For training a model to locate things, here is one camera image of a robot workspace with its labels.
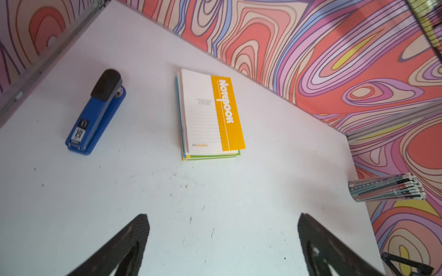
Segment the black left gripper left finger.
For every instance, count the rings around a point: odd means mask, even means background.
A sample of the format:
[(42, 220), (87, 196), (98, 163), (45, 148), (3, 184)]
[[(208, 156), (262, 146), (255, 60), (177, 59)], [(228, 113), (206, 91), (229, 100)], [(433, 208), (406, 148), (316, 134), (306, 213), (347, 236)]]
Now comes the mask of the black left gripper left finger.
[(129, 222), (71, 276), (137, 276), (142, 265), (150, 225), (146, 214)]

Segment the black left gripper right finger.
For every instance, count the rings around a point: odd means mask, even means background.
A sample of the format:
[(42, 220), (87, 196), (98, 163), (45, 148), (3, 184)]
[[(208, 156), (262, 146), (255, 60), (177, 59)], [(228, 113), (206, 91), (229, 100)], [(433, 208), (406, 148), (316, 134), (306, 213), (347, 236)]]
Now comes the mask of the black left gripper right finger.
[(311, 276), (382, 275), (309, 214), (300, 215), (298, 234)]

